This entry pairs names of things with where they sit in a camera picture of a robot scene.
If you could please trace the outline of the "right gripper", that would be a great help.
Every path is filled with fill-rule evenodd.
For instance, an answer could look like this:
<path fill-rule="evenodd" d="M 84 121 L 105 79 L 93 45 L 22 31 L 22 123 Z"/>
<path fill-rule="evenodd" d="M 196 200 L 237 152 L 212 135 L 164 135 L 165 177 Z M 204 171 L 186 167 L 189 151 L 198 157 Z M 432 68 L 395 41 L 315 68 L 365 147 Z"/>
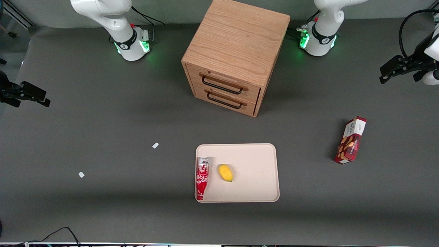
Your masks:
<path fill-rule="evenodd" d="M 46 91 L 40 89 L 33 84 L 23 81 L 21 83 L 21 91 L 16 89 L 8 89 L 10 87 L 10 80 L 7 77 L 6 73 L 0 71 L 0 101 L 1 103 L 5 103 L 11 105 L 13 107 L 19 108 L 22 100 L 33 101 L 39 103 L 45 107 L 49 107 L 51 101 L 46 98 Z"/>

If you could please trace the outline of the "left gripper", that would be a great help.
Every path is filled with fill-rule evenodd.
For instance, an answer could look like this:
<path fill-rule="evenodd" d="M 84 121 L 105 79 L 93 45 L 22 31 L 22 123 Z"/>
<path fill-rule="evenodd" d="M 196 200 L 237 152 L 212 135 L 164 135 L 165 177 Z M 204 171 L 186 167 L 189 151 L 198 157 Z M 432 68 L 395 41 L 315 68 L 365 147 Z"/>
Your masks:
<path fill-rule="evenodd" d="M 407 69 L 408 61 L 403 56 L 394 56 L 384 65 L 380 67 L 381 76 L 379 77 L 380 83 L 384 84 L 391 78 L 404 75 L 408 72 L 412 72 L 413 80 L 419 82 L 424 77 L 424 84 L 426 85 L 438 85 L 439 84 L 439 70 L 427 72 L 427 69 L 422 62 L 415 63 L 415 66 L 411 66 L 410 70 Z"/>

